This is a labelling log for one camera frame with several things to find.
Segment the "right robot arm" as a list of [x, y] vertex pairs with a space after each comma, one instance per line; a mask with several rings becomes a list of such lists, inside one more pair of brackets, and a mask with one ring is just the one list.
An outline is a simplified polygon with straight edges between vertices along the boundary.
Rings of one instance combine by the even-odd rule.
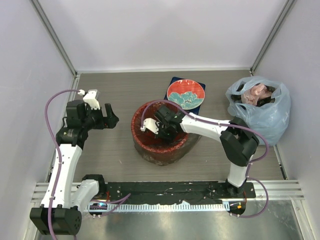
[[155, 112], [155, 125], [159, 138], [172, 140], [177, 134], [197, 134], [221, 143], [230, 170], [225, 181], [226, 193], [233, 198], [244, 192], [247, 181], [246, 174], [250, 160], [259, 145], [256, 135], [246, 123], [238, 117], [233, 120], [215, 120], [201, 117], [193, 113], [174, 112], [165, 105]]

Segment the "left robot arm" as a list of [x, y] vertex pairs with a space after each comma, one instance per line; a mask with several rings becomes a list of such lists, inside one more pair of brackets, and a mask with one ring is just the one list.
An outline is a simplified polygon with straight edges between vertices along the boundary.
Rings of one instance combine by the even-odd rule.
[[113, 129], [119, 122], [111, 104], [92, 107], [84, 100], [73, 100], [66, 105], [62, 128], [54, 137], [55, 162], [47, 191], [39, 207], [30, 211], [30, 220], [42, 235], [76, 236], [80, 231], [83, 212], [93, 199], [100, 200], [107, 193], [101, 174], [87, 174], [72, 192], [76, 167], [90, 130]]

